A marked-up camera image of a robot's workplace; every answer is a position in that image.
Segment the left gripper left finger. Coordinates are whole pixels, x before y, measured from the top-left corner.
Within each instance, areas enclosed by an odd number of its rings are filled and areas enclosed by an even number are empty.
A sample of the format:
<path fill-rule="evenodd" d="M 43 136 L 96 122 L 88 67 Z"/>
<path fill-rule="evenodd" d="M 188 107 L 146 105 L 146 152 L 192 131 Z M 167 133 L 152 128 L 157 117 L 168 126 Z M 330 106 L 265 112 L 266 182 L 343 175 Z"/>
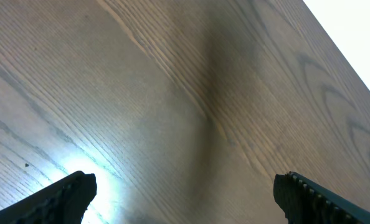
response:
<path fill-rule="evenodd" d="M 0 210 L 0 224 L 81 223 L 96 194 L 95 174 L 76 171 Z"/>

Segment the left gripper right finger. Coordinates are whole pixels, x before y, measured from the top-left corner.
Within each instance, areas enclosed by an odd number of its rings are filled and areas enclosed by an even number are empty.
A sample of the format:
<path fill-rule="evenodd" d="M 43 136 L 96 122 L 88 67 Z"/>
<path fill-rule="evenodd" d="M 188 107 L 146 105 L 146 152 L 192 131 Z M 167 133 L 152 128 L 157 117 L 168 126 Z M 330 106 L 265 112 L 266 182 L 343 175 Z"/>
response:
<path fill-rule="evenodd" d="M 277 174 L 273 197 L 294 224 L 370 224 L 370 212 L 296 172 Z"/>

